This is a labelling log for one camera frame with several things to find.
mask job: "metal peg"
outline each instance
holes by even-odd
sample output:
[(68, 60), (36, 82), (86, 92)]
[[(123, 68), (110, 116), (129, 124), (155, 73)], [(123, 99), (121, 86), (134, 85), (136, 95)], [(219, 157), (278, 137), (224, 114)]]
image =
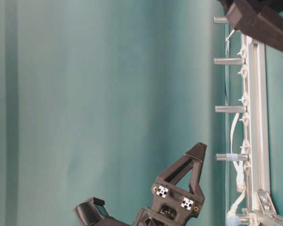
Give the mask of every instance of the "metal peg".
[(241, 224), (243, 224), (243, 225), (249, 225), (250, 224), (250, 217), (249, 216), (239, 215), (239, 219), (240, 219)]
[(215, 16), (213, 20), (215, 24), (228, 24), (228, 20), (225, 16)]
[(217, 161), (248, 161), (247, 154), (216, 154)]
[(245, 106), (215, 106), (215, 112), (218, 113), (244, 113)]
[(245, 59), (243, 58), (214, 58), (214, 64), (216, 65), (243, 65)]

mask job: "teal fabric backdrop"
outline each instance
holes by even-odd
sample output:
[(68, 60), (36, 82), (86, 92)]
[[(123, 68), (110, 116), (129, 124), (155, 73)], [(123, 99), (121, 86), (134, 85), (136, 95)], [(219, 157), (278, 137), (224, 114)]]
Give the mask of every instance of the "teal fabric backdrop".
[(0, 226), (77, 226), (91, 196), (131, 223), (199, 141), (206, 202), (189, 224), (224, 225), (222, 14), (210, 0), (0, 0)]

